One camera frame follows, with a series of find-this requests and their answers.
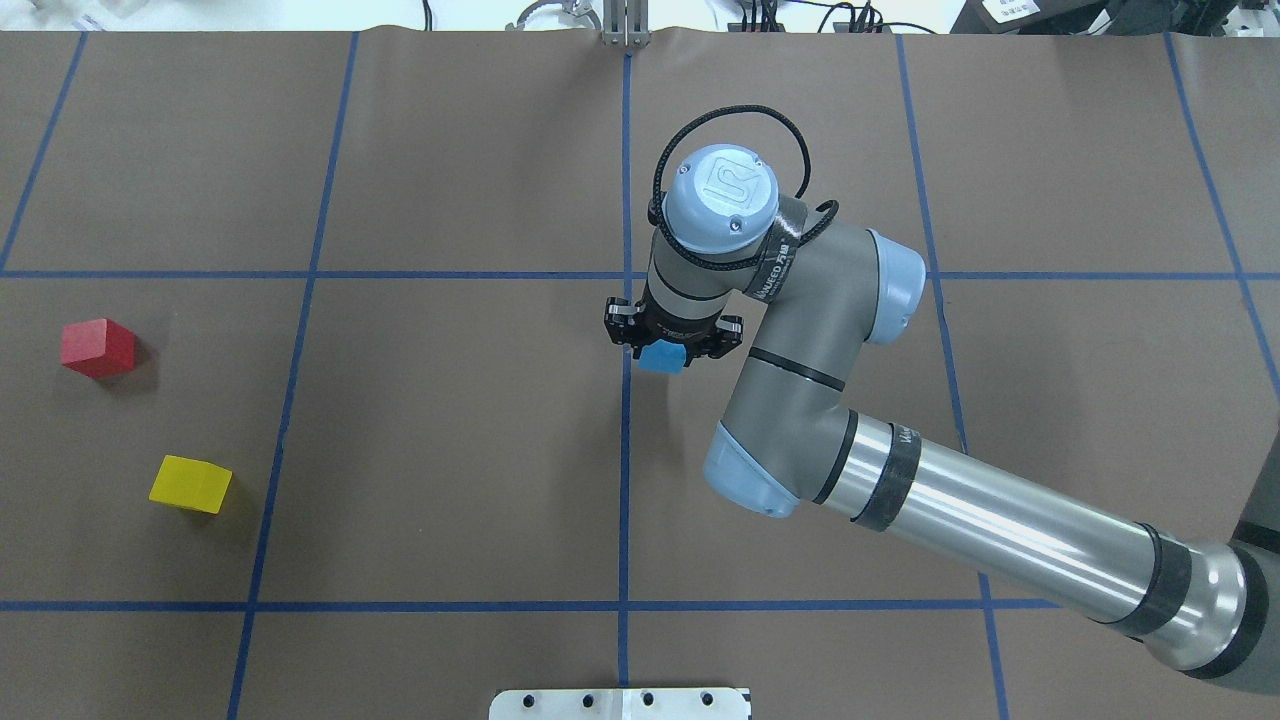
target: black cable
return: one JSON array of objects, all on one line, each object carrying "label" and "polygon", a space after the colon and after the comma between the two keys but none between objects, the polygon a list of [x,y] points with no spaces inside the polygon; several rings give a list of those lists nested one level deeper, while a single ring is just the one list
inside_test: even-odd
[{"label": "black cable", "polygon": [[849,3],[836,3],[835,5],[832,5],[831,3],[814,3],[813,0],[791,0],[791,3],[795,3],[797,5],[813,5],[814,8],[838,8],[841,5],[849,4]]},{"label": "black cable", "polygon": [[929,28],[927,28],[924,26],[918,26],[915,23],[878,23],[878,24],[872,26],[867,32],[879,32],[881,28],[884,28],[884,27],[896,27],[896,26],[914,27],[915,29],[923,29],[924,32],[927,32],[929,35],[937,35],[937,32],[934,32],[934,31],[932,31],[932,29],[929,29]]},{"label": "black cable", "polygon": [[870,3],[863,5],[861,12],[858,13],[858,19],[849,24],[849,32],[863,32],[869,26],[874,24],[876,15],[879,13],[876,8],[872,8]]},{"label": "black cable", "polygon": [[1196,18],[1196,24],[1192,26],[1192,32],[1197,35],[1201,32],[1201,24],[1204,22],[1204,13],[1208,12],[1210,6],[1210,0],[1199,0],[1199,1],[1203,3],[1201,5],[1201,17]]},{"label": "black cable", "polygon": [[[806,3],[808,5],[818,5],[818,3]],[[822,22],[818,23],[818,32],[827,27],[827,20],[831,19],[831,14],[841,8],[849,10],[849,24],[854,24],[854,15],[858,13],[858,8],[854,8],[851,3],[836,3],[835,5],[826,5],[827,14],[822,17]]]},{"label": "black cable", "polygon": [[763,0],[764,4],[764,32],[782,32],[778,24],[778,0]]},{"label": "black cable", "polygon": [[[796,143],[800,146],[800,158],[804,160],[804,178],[800,181],[800,190],[795,193],[796,200],[803,197],[804,191],[809,187],[809,174],[813,170],[813,164],[809,158],[809,145],[804,141],[804,135],[801,135],[800,128],[791,122],[791,118],[787,118],[768,105],[728,105],[726,108],[719,108],[712,110],[710,113],[699,115],[692,122],[680,128],[680,132],[677,132],[675,137],[671,138],[671,142],[667,143],[667,147],[663,149],[662,155],[658,158],[658,165],[653,170],[653,197],[649,200],[649,222],[653,223],[659,232],[662,232],[662,236],[667,240],[667,245],[669,245],[677,255],[704,270],[731,272],[758,265],[760,263],[760,258],[764,255],[764,246],[762,245],[759,252],[754,256],[733,263],[713,263],[694,255],[689,249],[681,245],[678,240],[676,240],[676,236],[671,232],[671,227],[667,224],[666,215],[663,215],[662,200],[666,193],[662,191],[662,176],[667,169],[667,163],[671,161],[671,155],[676,151],[676,146],[680,145],[682,140],[689,137],[689,133],[714,120],[716,118],[742,113],[759,113],[762,115],[768,115],[782,123],[782,126],[791,132],[791,136],[796,138]],[[831,225],[832,220],[836,219],[836,213],[840,211],[840,202],[827,200],[814,208],[814,210],[823,213],[823,217],[819,218],[812,228],[809,228],[809,232],[800,236],[800,240],[796,241],[796,249],[804,247],[805,243],[822,234],[823,231]]]}]

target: silver arm segment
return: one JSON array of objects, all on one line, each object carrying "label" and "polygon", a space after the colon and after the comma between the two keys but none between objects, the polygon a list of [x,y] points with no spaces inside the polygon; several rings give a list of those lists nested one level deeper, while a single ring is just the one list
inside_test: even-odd
[{"label": "silver arm segment", "polygon": [[[689,252],[714,263],[753,258],[774,232],[705,251],[708,233],[741,227],[713,183],[733,183],[744,208],[771,182],[776,192],[767,167],[751,177],[750,151],[737,149],[737,174],[721,177],[723,159],[736,156],[705,150],[681,167],[666,200],[684,252],[654,233],[645,310],[667,328],[718,315],[731,290],[760,278],[758,268],[699,266]],[[780,215],[805,218],[796,202],[781,197]],[[696,243],[681,240],[681,224]],[[840,405],[863,342],[892,341],[919,302],[915,252],[837,220],[782,274],[708,456],[718,492],[780,518],[815,502],[1078,610],[1190,676],[1280,694],[1280,611],[1268,597],[1280,588],[1280,434],[1230,543],[1184,542]]]}]

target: metal bracket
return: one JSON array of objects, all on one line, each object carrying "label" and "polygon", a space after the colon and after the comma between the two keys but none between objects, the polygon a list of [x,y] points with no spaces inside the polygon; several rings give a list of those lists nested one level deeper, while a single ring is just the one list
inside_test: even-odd
[{"label": "metal bracket", "polygon": [[750,698],[746,688],[506,691],[489,720],[750,720]]},{"label": "metal bracket", "polygon": [[604,0],[600,41],[616,47],[649,45],[649,0]]},{"label": "metal bracket", "polygon": [[595,13],[595,8],[591,6],[591,0],[534,0],[534,4],[525,8],[520,13],[520,18],[513,23],[507,23],[507,32],[525,29],[525,23],[529,22],[529,17],[534,14],[534,10],[539,8],[545,8],[548,5],[559,4],[561,12],[573,19],[586,18],[591,22],[591,27],[603,32],[600,24],[600,15]]}]

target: wooden block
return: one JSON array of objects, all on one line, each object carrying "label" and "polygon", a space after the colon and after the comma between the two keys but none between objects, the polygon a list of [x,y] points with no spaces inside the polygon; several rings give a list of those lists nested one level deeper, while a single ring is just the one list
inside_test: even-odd
[{"label": "wooden block", "polygon": [[63,328],[61,364],[82,375],[105,378],[133,369],[137,338],[101,318]]},{"label": "wooden block", "polygon": [[165,455],[147,497],[174,507],[216,514],[223,507],[230,482],[232,471],[225,468]]}]

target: table surface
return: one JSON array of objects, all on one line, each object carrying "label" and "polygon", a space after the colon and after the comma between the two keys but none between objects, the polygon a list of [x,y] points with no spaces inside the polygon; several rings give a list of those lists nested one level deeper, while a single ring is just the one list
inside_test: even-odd
[{"label": "table surface", "polygon": [[[644,279],[669,136],[773,105],[813,202],[929,260],[851,406],[1225,538],[1280,416],[1277,55],[0,36],[0,715],[484,717],[504,688],[705,683],[759,717],[1276,716],[820,509],[723,501],[700,466],[745,352],[646,374],[600,309]],[[799,179],[763,120],[689,150],[714,141]],[[104,383],[58,365],[99,316],[145,355]],[[234,471],[219,515],[147,501],[164,455]]]}]

